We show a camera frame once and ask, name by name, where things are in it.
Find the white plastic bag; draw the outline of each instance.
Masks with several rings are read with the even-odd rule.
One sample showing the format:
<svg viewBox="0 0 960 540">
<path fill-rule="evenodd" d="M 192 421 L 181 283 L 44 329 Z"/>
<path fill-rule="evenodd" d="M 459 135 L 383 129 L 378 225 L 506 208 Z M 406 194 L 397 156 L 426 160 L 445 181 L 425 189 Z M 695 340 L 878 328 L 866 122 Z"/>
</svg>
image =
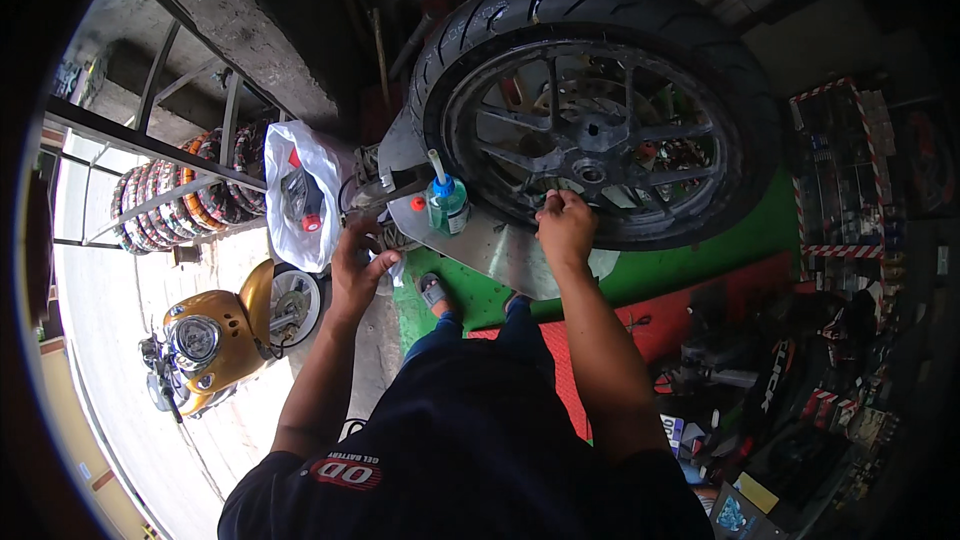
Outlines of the white plastic bag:
<svg viewBox="0 0 960 540">
<path fill-rule="evenodd" d="M 267 227 L 273 250 L 283 261 L 312 273 L 323 271 L 333 257 L 343 228 L 337 209 L 340 187 L 354 172 L 354 153 L 335 148 L 337 141 L 314 131 L 302 121 L 272 123 L 267 128 L 264 162 L 267 169 Z M 283 216 L 281 180 L 294 171 L 296 155 L 323 192 L 323 220 L 317 232 L 306 232 L 300 222 Z"/>
</svg>

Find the red floor mat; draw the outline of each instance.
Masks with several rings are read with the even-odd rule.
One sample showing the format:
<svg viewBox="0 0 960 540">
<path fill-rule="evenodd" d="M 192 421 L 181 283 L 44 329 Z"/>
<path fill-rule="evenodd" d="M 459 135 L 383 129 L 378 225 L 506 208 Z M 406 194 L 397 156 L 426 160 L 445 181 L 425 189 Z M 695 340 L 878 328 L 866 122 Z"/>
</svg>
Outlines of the red floor mat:
<svg viewBox="0 0 960 540">
<path fill-rule="evenodd" d="M 634 303 L 621 306 L 615 312 L 628 329 L 631 328 L 633 341 L 647 363 L 653 363 L 660 357 L 679 349 L 690 330 L 690 316 L 687 307 L 691 302 L 697 305 L 726 309 L 728 321 L 739 321 L 763 296 L 786 292 L 790 287 L 790 268 L 792 258 L 789 251 L 730 271 L 718 278 L 691 285 Z M 649 316 L 650 323 L 632 325 Z M 570 368 L 570 351 L 567 347 L 567 324 L 564 321 L 541 323 L 540 331 L 557 364 L 557 394 L 570 421 L 580 438 L 590 439 L 593 434 L 587 414 L 577 395 L 573 382 L 573 370 Z M 474 330 L 467 333 L 468 338 L 489 339 L 497 337 L 499 328 Z"/>
</svg>

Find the jeans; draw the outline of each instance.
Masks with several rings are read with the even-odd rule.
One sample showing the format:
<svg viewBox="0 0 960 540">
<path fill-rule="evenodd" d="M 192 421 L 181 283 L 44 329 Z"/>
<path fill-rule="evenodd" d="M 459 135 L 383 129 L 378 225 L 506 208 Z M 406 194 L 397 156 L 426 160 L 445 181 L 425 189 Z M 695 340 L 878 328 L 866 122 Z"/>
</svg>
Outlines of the jeans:
<svg viewBox="0 0 960 540">
<path fill-rule="evenodd" d="M 464 339 L 464 326 L 456 320 L 452 311 L 445 312 L 437 322 L 437 327 L 414 342 L 403 359 L 403 366 L 410 360 L 438 346 L 467 346 L 470 342 L 487 340 Z M 555 388 L 553 354 L 546 347 L 540 326 L 530 312 L 530 301 L 520 296 L 510 303 L 507 309 L 507 321 L 493 341 L 493 350 L 510 355 L 519 361 L 529 363 L 536 368 L 550 388 Z"/>
</svg>

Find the black t-shirt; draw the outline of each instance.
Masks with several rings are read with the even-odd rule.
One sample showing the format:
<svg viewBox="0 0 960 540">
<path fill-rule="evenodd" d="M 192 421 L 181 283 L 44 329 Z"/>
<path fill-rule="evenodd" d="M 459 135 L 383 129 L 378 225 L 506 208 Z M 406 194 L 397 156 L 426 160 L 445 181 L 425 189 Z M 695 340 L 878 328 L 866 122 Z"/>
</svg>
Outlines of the black t-shirt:
<svg viewBox="0 0 960 540">
<path fill-rule="evenodd" d="M 218 534 L 714 537 L 671 452 L 606 464 L 536 369 L 479 343 L 411 359 L 327 453 L 268 454 L 226 499 Z"/>
</svg>

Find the plastic bottle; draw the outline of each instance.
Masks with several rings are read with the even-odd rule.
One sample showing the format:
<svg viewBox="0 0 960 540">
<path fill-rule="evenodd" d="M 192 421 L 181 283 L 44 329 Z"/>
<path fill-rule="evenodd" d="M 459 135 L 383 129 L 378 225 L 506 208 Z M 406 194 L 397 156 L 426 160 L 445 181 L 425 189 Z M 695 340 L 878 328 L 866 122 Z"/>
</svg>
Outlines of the plastic bottle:
<svg viewBox="0 0 960 540">
<path fill-rule="evenodd" d="M 444 172 L 437 151 L 427 152 L 430 163 L 437 173 L 433 183 L 426 188 L 427 212 L 430 215 L 430 227 L 441 234 L 456 236 L 464 231 L 471 217 L 471 203 L 467 201 L 467 187 L 464 183 Z"/>
</svg>

